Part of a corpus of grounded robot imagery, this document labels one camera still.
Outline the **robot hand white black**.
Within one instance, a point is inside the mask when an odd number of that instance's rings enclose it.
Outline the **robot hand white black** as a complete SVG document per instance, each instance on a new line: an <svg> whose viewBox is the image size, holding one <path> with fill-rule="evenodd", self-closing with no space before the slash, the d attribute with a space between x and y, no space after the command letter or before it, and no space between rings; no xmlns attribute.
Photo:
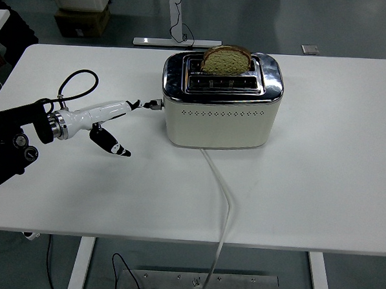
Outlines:
<svg viewBox="0 0 386 289"><path fill-rule="evenodd" d="M107 153L118 156L131 156L118 140L102 127L102 123L126 115L137 108L144 107L138 100L104 102L98 105L79 109L74 112L59 111L59 140L71 139L78 131L89 131L90 139Z"/></svg>

